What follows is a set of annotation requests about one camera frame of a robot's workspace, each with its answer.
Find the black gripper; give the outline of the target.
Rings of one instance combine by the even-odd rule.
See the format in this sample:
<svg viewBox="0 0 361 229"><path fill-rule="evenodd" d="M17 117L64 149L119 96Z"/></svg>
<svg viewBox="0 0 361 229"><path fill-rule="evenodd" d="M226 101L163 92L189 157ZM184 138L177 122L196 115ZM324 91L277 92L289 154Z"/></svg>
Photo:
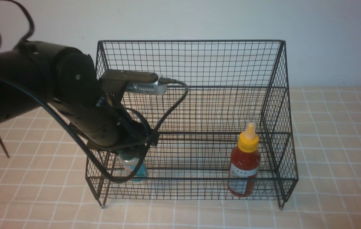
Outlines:
<svg viewBox="0 0 361 229"><path fill-rule="evenodd" d="M145 149L147 143L157 146L159 134L153 134L153 129L140 112L123 106L113 106L112 109L118 113L120 136L119 143L112 147L113 152L140 156L141 149Z"/></svg>

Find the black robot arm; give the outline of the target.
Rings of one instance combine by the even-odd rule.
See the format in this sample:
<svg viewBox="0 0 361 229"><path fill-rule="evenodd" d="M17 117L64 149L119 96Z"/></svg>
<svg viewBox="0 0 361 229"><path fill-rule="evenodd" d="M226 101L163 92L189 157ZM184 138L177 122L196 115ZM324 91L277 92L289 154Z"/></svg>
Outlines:
<svg viewBox="0 0 361 229"><path fill-rule="evenodd" d="M7 80L0 81L0 124L40 106L12 82L50 103L92 149L137 147L153 136L150 125L132 119L121 99L128 84L157 81L155 73L108 69L98 79L89 55L35 41L0 53L0 78Z"/></svg>

